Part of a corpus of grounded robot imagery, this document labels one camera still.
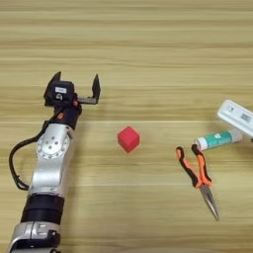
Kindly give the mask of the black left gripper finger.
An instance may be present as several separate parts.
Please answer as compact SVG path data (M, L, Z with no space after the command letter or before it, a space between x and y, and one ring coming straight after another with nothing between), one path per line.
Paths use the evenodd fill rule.
M78 98L77 101L80 104L86 104L86 105L96 105L99 103L100 93L101 93L99 75L96 75L93 80L92 92L93 92L93 95L91 97Z
M49 83L56 82L56 81L60 81L60 76L61 76L61 71L56 72L56 73L52 76L52 78L51 78L51 80L49 81Z

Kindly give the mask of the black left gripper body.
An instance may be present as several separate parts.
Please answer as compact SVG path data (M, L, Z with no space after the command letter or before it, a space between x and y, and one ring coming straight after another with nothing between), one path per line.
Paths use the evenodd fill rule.
M72 129L76 129L78 118L82 113L82 108L80 106L64 108L55 107L53 112L54 115L49 121L51 124L67 125Z

